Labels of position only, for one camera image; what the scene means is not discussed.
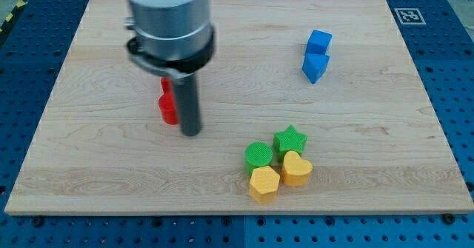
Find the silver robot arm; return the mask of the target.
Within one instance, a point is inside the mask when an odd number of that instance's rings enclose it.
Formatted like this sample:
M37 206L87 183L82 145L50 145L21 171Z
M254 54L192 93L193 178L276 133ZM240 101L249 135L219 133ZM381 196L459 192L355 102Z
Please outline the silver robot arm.
M130 60L143 70L175 80L187 78L213 56L209 0L128 0L125 27Z

